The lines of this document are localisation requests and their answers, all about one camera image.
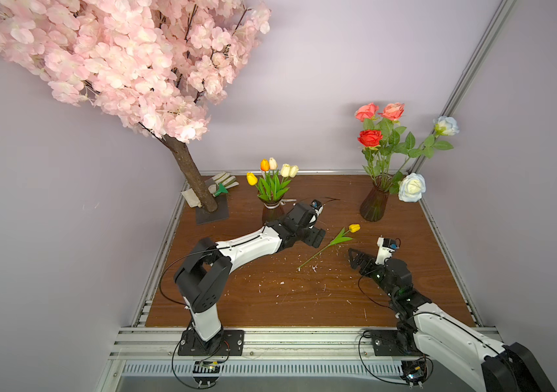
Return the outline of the white rose large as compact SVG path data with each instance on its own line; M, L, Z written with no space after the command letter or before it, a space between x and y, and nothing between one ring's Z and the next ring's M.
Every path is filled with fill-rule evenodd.
M422 199L425 192L425 178L421 174L411 173L401 181L398 196L403 202L416 203Z

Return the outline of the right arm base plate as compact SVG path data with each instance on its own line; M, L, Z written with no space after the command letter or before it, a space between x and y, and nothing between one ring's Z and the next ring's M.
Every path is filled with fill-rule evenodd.
M366 331L375 356L421 356L412 338L396 329Z

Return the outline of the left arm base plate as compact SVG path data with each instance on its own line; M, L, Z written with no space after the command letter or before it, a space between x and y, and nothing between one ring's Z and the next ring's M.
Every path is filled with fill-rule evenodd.
M209 341L203 341L194 329L183 332L178 345L178 356L242 356L245 332L228 329L218 332Z

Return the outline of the cream tulip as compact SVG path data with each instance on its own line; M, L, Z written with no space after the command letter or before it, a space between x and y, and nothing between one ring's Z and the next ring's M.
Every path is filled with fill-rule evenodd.
M274 198L276 200L281 199L284 194L288 191L288 186L291 181L291 166L287 163L284 163L281 170L277 172L274 176L274 184L275 184L275 191L274 191Z
M283 178L282 192L286 194L289 191L289 184L291 180L297 175L299 167L297 165L284 164L281 170L281 177Z
M269 174L271 176L277 176L278 175L278 163L276 161L275 158L270 158L269 159Z

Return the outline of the pink rose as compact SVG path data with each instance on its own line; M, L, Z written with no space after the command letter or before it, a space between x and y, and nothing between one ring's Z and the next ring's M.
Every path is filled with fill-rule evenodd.
M384 107L383 111L379 113L381 121L378 122L377 127L381 132L381 139L378 146L394 146L400 142L402 127L399 124L404 108L405 104L392 103Z
M378 122L381 121L381 116L379 116L379 106L370 103L361 106L354 114L355 119L358 119L363 124L363 130L375 130L377 129Z

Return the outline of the red rose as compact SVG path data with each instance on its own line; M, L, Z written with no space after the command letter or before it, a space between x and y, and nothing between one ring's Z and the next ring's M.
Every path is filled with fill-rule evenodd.
M363 146L363 157L366 160L364 170L373 180L381 174L379 168L381 161L379 149L381 148L382 139L383 135L379 130L361 131L358 137L359 143Z

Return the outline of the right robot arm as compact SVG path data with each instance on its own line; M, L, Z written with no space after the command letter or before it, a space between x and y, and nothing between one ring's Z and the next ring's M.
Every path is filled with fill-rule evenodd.
M397 315L401 351L422 353L442 364L475 391L554 391L533 353L517 342L510 345L466 326L415 289L404 261L349 250L352 269L372 279L389 297Z

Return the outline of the white rose small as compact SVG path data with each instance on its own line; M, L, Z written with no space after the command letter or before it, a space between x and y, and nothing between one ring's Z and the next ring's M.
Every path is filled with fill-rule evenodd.
M447 137L454 137L460 132L456 119L449 116L440 116L434 120L433 131L418 146L409 147L410 141L415 140L414 137L406 137L404 145L407 156L401 168L404 168L411 159L427 158L434 156L435 151L452 150L453 145L447 140Z

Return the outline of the yellow tulip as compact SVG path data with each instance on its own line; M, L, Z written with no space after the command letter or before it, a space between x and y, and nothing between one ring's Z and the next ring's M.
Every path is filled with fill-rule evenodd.
M246 178L247 178L247 183L249 184L249 186L252 186L256 189L257 197L262 201L266 201L267 200L267 194L265 192L265 187L263 186L262 179L258 178L252 172L248 172L246 174Z
M342 243L347 243L349 241L352 241L353 238L351 237L351 235L359 232L360 230L361 230L361 225L360 224L351 224L351 225L348 225L345 228L342 228L333 240L331 240L325 247L323 247L321 250L319 250L313 256L311 256L307 261L305 261L300 266L298 266L297 269L302 270L314 258L316 258L317 256L320 256L327 249L329 249L331 247L334 247L335 245L339 245L339 244L342 244Z

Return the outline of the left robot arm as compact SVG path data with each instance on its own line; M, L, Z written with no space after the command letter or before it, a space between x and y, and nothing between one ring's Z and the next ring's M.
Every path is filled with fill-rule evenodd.
M192 316L192 338L205 351L212 351L224 333L217 302L231 273L298 242L318 248L326 234L316 226L322 210L318 200L311 204L301 202L249 235L217 243L204 238L196 244L176 271L174 281Z

